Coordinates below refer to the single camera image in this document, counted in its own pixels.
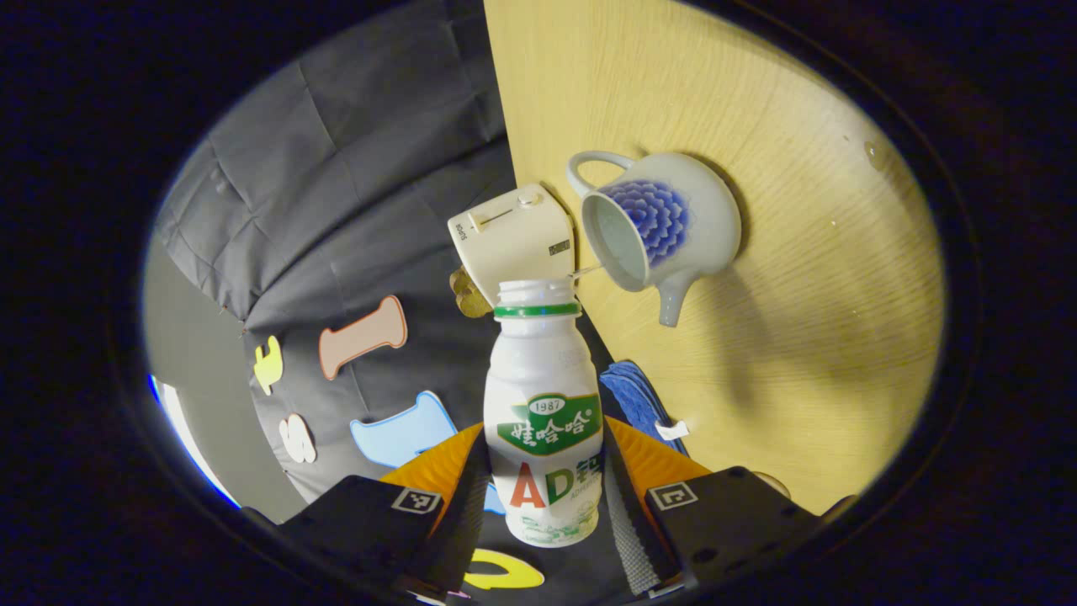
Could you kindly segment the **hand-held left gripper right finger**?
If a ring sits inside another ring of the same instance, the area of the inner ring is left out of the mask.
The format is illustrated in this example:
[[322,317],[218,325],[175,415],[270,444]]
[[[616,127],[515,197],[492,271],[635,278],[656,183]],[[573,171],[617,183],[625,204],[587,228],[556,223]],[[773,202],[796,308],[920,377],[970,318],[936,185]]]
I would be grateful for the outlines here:
[[822,525],[742,465],[708,470],[611,417],[602,457],[614,541],[639,601],[695,598],[769,574]]

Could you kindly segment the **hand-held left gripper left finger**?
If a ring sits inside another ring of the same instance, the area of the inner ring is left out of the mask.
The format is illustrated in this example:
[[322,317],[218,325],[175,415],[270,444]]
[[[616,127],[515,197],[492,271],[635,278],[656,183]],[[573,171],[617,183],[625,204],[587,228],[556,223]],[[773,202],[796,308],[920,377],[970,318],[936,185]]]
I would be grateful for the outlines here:
[[477,423],[384,478],[347,476],[278,533],[348,582],[440,603],[468,570],[489,480]]

